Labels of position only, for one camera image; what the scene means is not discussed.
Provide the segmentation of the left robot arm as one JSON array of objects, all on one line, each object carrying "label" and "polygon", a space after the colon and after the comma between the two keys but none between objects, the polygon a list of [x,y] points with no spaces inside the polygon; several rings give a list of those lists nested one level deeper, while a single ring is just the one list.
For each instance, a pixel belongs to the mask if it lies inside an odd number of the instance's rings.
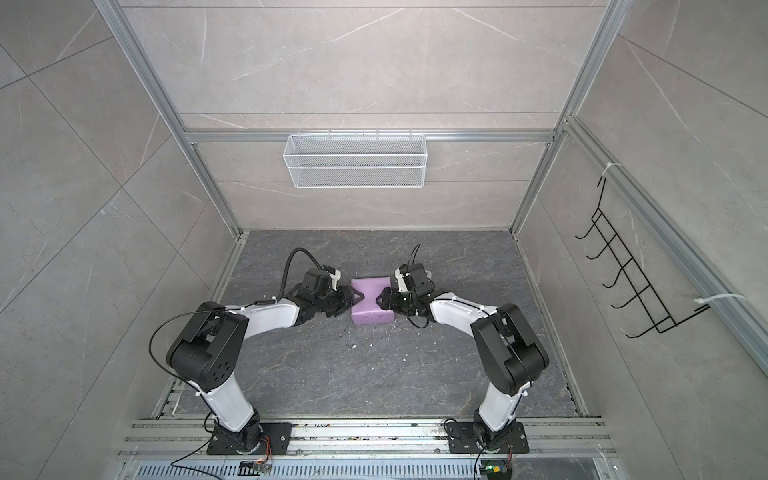
[{"label": "left robot arm", "polygon": [[256,408],[235,378],[244,342],[300,326],[319,313],[339,316],[364,298],[364,293],[341,283],[339,270],[321,267],[307,271],[300,283],[276,299],[234,307],[205,302],[169,348],[166,363],[216,417],[213,435],[239,453],[251,453],[260,447],[263,430]]}]

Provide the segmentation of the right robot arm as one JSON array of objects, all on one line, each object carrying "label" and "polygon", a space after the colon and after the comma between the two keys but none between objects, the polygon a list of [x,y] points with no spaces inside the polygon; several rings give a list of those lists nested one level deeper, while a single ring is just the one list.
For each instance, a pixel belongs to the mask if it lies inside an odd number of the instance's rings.
[{"label": "right robot arm", "polygon": [[439,289],[420,263],[404,264],[376,299],[383,310],[451,326],[474,339],[489,385],[474,414],[481,447],[497,450],[513,439],[517,410],[549,366],[546,349],[513,303],[487,306]]}]

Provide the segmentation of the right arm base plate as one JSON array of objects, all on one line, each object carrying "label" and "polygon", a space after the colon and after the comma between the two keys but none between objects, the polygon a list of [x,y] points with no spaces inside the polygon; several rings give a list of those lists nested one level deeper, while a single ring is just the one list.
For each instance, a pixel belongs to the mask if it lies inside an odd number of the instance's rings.
[{"label": "right arm base plate", "polygon": [[523,425],[514,420],[498,432],[482,422],[448,418],[442,423],[451,454],[502,453],[527,454],[530,447]]}]

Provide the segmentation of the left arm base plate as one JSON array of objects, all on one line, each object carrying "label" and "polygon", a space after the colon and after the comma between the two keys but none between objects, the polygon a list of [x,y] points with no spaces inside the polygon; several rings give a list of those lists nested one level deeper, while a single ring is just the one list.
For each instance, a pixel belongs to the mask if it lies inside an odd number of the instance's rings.
[{"label": "left arm base plate", "polygon": [[291,439],[291,423],[254,423],[240,432],[224,427],[214,429],[207,446],[208,455],[264,455],[267,447],[273,455],[285,455]]}]

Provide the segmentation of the pink wrapping paper sheet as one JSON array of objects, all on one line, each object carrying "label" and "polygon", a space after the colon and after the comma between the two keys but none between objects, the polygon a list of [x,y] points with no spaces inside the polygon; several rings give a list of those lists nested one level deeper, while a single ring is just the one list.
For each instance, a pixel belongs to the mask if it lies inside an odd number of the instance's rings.
[{"label": "pink wrapping paper sheet", "polygon": [[363,299],[351,309],[351,317],[355,325],[385,324],[395,321],[392,310],[384,310],[376,299],[383,290],[391,286],[389,277],[370,277],[351,280],[351,287],[363,294]]}]

